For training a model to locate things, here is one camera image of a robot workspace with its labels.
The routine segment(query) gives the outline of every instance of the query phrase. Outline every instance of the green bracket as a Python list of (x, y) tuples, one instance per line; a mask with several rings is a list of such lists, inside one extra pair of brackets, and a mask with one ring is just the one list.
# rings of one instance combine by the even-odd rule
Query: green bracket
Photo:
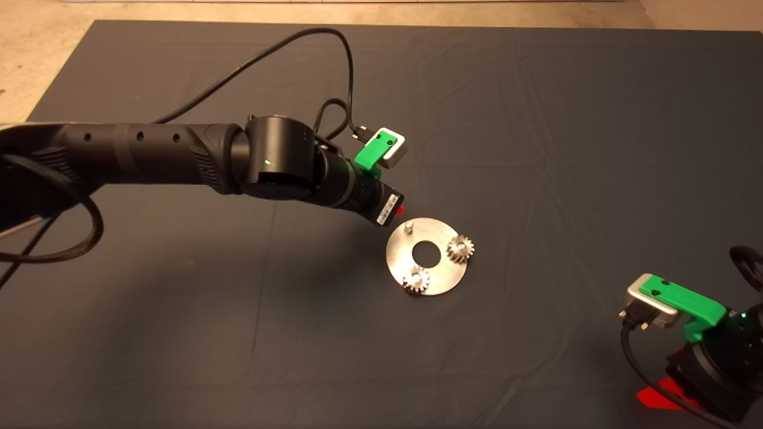
[(382, 177), (382, 171), (376, 165), (385, 153), (398, 142), (398, 138), (387, 131), (376, 131), (371, 140), (355, 155), (355, 163), (369, 172), (375, 179)]
[(726, 315), (726, 308), (720, 303), (657, 276), (649, 277), (639, 292), (688, 313), (692, 319), (684, 325), (684, 336), (690, 343), (701, 341), (702, 333)]

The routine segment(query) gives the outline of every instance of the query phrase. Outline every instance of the concrete floor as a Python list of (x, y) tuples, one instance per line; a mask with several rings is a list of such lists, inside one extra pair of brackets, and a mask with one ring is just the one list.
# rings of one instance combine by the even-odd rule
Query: concrete floor
[(22, 122), (95, 19), (763, 30), (762, 0), (211, 4), (0, 0), (0, 123)]

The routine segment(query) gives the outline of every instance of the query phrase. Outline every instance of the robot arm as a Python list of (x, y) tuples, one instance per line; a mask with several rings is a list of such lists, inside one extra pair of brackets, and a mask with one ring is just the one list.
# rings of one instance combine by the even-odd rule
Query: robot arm
[[(207, 185), (220, 194), (300, 200), (388, 226), (403, 195), (299, 121), (236, 124), (21, 124), (0, 129), (0, 155), (63, 174), (85, 194), (107, 183)], [(0, 161), (0, 231), (76, 202)]]
[[(749, 247), (733, 247), (730, 256), (758, 291), (763, 256)], [(743, 312), (652, 274), (641, 275), (627, 291), (623, 319), (623, 352), (631, 367), (652, 389), (686, 411), (718, 427), (736, 427), (763, 396), (763, 303)], [(670, 327), (687, 315), (687, 343), (668, 357), (666, 372), (680, 392), (668, 392), (649, 380), (632, 355), (628, 334), (650, 324)], [(695, 401), (689, 405), (682, 397)]]

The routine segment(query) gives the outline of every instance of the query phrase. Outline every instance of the black robotic arm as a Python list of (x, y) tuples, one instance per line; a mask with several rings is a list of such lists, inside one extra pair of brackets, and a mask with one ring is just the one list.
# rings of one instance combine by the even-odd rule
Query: black robotic arm
[(77, 201), (6, 155), (64, 175), (89, 194), (107, 183), (208, 185), (220, 194), (300, 200), (388, 226), (403, 195), (306, 124), (282, 116), (237, 124), (21, 124), (0, 130), (0, 231)]

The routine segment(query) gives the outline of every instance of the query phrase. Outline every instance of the label sticker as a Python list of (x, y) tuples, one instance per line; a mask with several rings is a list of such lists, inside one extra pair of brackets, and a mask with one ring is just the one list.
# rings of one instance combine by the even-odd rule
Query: label sticker
[(395, 194), (392, 194), (389, 196), (389, 199), (387, 200), (387, 204), (385, 204), (384, 208), (381, 210), (381, 213), (379, 214), (379, 217), (376, 218), (376, 223), (383, 225), (387, 218), (389, 218), (389, 214), (392, 213), (392, 208), (394, 207), (394, 203), (398, 202), (398, 197)]

